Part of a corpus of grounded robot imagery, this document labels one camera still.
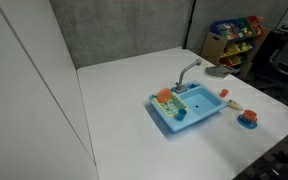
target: toy sink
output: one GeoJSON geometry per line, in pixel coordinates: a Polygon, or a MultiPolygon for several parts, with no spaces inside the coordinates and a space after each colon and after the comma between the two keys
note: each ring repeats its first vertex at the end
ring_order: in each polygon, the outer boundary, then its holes
{"type": "Polygon", "coordinates": [[[173,133],[201,121],[227,106],[225,101],[197,81],[186,83],[185,86],[188,90],[181,94],[177,94],[174,87],[171,88],[172,97],[165,103],[159,103],[156,94],[149,98],[173,133]],[[181,121],[176,119],[179,109],[187,111],[181,121]]]}

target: toy shelf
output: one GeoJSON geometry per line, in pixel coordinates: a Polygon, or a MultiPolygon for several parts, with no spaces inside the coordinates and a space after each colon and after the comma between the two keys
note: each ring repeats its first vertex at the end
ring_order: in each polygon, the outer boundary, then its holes
{"type": "Polygon", "coordinates": [[[240,68],[239,77],[245,78],[269,33],[269,29],[260,26],[258,19],[250,16],[214,22],[206,35],[201,56],[214,65],[240,68]]]}

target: white table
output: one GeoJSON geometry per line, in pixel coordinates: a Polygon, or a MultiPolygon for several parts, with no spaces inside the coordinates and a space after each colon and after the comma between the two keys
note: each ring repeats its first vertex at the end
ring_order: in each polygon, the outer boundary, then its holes
{"type": "Polygon", "coordinates": [[[227,107],[174,135],[163,133],[148,97],[173,87],[197,58],[174,48],[78,70],[100,180],[232,179],[288,135],[287,106],[233,76],[206,76],[205,60],[184,83],[228,89],[226,99],[257,112],[259,126],[245,129],[236,121],[241,112],[227,107]]]}

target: faucet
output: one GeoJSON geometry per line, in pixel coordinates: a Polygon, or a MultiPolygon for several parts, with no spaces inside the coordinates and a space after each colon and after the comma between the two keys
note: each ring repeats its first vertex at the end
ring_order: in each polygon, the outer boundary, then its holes
{"type": "Polygon", "coordinates": [[[192,64],[188,65],[186,68],[183,69],[183,71],[181,72],[181,75],[180,75],[180,80],[179,82],[175,83],[176,84],[176,87],[175,87],[175,92],[177,94],[181,94],[185,91],[187,91],[187,87],[185,85],[182,84],[182,81],[183,81],[183,77],[184,77],[184,74],[187,70],[191,69],[192,67],[194,67],[195,65],[199,66],[202,64],[202,59],[196,59],[195,62],[193,62],[192,64]]]}

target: orange toy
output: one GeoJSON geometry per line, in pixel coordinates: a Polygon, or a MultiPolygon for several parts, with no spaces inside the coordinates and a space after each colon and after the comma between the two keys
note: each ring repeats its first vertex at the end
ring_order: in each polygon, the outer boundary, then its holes
{"type": "Polygon", "coordinates": [[[160,90],[160,92],[157,94],[157,101],[159,103],[165,103],[166,101],[168,101],[170,98],[172,97],[172,92],[170,89],[168,88],[164,88],[162,90],[160,90]]]}
{"type": "Polygon", "coordinates": [[[250,121],[257,121],[257,114],[254,112],[254,111],[251,111],[251,110],[245,110],[244,113],[243,113],[243,116],[245,119],[248,119],[250,121]]]}
{"type": "Polygon", "coordinates": [[[222,92],[220,94],[221,98],[225,98],[225,96],[227,95],[228,90],[227,89],[222,89],[222,92]]]}
{"type": "Polygon", "coordinates": [[[247,35],[248,35],[248,36],[252,36],[252,35],[253,35],[253,32],[252,32],[252,31],[248,31],[248,32],[247,32],[247,35]]]}

